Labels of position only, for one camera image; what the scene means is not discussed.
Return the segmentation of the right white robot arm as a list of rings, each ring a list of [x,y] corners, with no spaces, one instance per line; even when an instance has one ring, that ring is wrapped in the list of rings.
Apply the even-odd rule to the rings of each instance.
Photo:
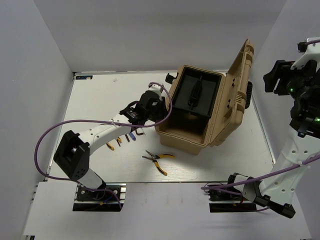
[[[293,98],[291,121],[285,145],[269,174],[249,177],[239,173],[229,176],[226,195],[240,196],[261,207],[291,219],[295,189],[309,164],[320,157],[320,70],[316,60],[301,67],[292,61],[277,60],[263,76],[264,90]]]

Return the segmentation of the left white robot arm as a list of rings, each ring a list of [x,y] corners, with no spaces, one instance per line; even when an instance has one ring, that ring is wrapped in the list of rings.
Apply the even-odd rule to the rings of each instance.
[[[133,132],[147,121],[161,121],[167,114],[162,91],[150,88],[135,107],[129,105],[115,115],[111,124],[100,124],[80,133],[71,130],[64,133],[53,160],[71,181],[88,188],[90,196],[99,200],[105,196],[106,184],[90,169],[90,156],[110,141]]]

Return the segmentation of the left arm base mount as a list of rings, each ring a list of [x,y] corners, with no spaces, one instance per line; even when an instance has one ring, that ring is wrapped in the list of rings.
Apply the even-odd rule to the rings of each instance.
[[[73,212],[120,212],[126,197],[125,183],[110,183],[106,185],[109,191],[93,192],[78,185],[73,202]]]

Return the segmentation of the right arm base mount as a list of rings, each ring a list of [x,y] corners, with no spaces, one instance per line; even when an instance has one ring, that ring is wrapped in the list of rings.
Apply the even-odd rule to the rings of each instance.
[[[226,191],[205,189],[204,193],[208,195],[210,213],[250,213],[258,210],[254,203],[233,188]]]

